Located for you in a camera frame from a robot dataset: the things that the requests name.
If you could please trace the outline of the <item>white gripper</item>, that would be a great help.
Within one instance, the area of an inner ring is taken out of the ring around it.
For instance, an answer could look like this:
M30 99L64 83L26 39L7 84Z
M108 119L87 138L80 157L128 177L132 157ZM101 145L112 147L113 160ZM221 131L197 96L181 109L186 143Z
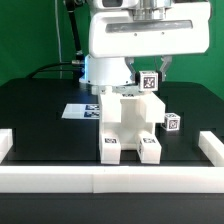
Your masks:
M132 66L132 57L162 56L158 75L159 81L164 82L172 63L172 57L165 55L203 53L208 49L208 1L172 3L162 19L148 15L137 19L137 11L136 1L121 1L115 7L95 1L89 28L89 53L95 58L126 57L125 64L135 84L139 83L139 73Z

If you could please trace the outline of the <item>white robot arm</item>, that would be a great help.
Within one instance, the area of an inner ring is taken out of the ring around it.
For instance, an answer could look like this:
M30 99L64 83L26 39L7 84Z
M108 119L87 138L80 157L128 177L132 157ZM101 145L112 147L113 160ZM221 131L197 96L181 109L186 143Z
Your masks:
M209 47L209 0L86 0L89 53L83 81L119 86L134 81L136 57L203 53Z

